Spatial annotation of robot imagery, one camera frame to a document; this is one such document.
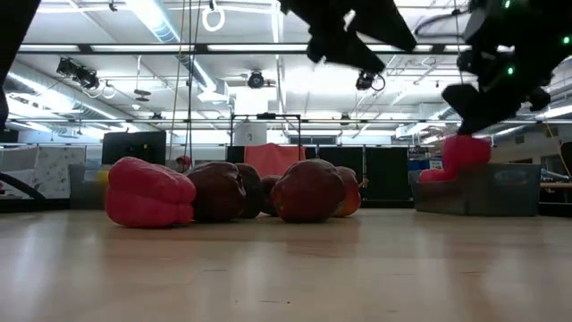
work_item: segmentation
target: security camera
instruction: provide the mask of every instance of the security camera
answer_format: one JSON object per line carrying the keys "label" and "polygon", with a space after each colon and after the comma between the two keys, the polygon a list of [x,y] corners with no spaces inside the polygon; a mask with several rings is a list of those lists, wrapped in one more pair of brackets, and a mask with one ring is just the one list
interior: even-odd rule
{"label": "security camera", "polygon": [[259,71],[253,71],[248,77],[248,86],[251,89],[261,89],[265,85],[265,78]]}

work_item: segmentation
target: person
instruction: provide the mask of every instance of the person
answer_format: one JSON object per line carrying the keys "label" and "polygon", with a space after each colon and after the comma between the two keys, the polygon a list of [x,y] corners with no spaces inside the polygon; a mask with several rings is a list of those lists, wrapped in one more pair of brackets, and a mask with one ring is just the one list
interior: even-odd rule
{"label": "person", "polygon": [[177,157],[177,171],[181,174],[186,173],[190,169],[190,157],[180,156]]}

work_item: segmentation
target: gray bin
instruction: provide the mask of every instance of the gray bin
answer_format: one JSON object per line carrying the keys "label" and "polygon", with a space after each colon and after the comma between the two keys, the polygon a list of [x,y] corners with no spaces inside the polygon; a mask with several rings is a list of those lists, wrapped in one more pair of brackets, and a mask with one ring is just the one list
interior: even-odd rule
{"label": "gray bin", "polygon": [[98,169],[87,169],[84,165],[69,165],[70,208],[105,210],[106,187],[97,182]]}
{"label": "gray bin", "polygon": [[417,211],[462,216],[536,216],[539,165],[489,164],[459,173],[451,182],[419,183],[409,173]]}

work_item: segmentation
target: wooden floor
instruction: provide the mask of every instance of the wooden floor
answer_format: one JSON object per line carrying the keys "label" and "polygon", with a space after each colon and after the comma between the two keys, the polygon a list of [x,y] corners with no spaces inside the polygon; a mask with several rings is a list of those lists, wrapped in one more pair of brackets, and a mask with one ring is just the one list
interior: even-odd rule
{"label": "wooden floor", "polygon": [[572,221],[362,211],[129,230],[0,216],[0,321],[570,321]]}

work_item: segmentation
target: black partition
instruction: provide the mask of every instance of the black partition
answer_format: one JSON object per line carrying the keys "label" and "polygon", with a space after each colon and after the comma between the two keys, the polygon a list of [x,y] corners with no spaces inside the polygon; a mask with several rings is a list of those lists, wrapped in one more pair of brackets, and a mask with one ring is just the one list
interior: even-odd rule
{"label": "black partition", "polygon": [[368,200],[409,200],[408,150],[406,148],[366,148]]}
{"label": "black partition", "polygon": [[316,147],[306,147],[306,159],[317,158]]}
{"label": "black partition", "polygon": [[357,180],[362,182],[364,177],[364,150],[363,148],[328,147],[319,148],[321,159],[335,166],[345,166],[356,172]]}
{"label": "black partition", "polygon": [[164,165],[167,134],[164,131],[110,132],[104,135],[101,163],[112,165],[122,157],[136,157]]}
{"label": "black partition", "polygon": [[226,162],[244,163],[244,147],[226,147]]}

